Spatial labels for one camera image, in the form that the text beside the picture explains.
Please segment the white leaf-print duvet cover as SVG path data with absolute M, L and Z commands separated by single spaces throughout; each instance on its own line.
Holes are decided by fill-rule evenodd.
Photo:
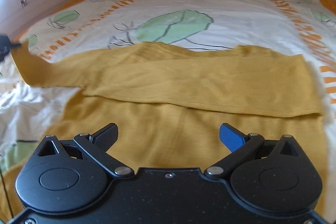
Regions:
M 194 52 L 267 48 L 301 55 L 323 109 L 326 178 L 320 214 L 335 211 L 335 15 L 325 0 L 73 0 L 18 38 L 49 63 L 92 50 L 159 42 Z M 78 87 L 37 88 L 25 83 L 12 55 L 1 65 L 1 167 L 27 161 L 61 121 Z

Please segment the mustard yellow knit sweater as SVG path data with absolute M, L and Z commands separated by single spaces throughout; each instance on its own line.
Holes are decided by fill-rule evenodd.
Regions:
M 13 48 L 28 85 L 78 87 L 61 121 L 1 181 L 1 223 L 323 223 L 323 109 L 301 55 L 267 48 L 194 52 L 159 42 L 92 50 L 49 63 Z M 109 123 L 113 178 L 74 143 Z M 265 141 L 225 178 L 228 123 Z

